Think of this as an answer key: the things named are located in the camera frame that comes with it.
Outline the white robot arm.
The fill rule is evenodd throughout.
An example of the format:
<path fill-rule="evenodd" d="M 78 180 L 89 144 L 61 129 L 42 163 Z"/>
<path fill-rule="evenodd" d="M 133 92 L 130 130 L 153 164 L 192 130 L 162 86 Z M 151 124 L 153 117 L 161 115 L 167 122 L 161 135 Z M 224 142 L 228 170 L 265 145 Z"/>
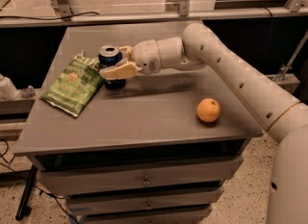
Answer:
<path fill-rule="evenodd" d="M 162 69 L 211 66 L 279 145 L 269 190 L 267 224 L 308 224 L 308 106 L 228 49 L 205 25 L 192 23 L 180 37 L 126 46 L 126 57 L 99 72 L 128 79 Z"/>

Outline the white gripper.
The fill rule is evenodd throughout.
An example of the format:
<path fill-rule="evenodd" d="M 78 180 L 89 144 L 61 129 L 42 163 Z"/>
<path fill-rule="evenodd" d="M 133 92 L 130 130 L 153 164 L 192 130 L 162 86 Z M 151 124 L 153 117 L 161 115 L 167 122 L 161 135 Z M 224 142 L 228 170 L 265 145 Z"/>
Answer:
<path fill-rule="evenodd" d="M 122 80 L 135 77 L 139 72 L 144 75 L 158 73 L 161 60 L 158 42 L 154 39 L 139 42 L 134 47 L 120 46 L 119 51 L 124 58 L 133 62 L 119 62 L 116 65 L 99 70 L 99 75 L 105 80 Z"/>

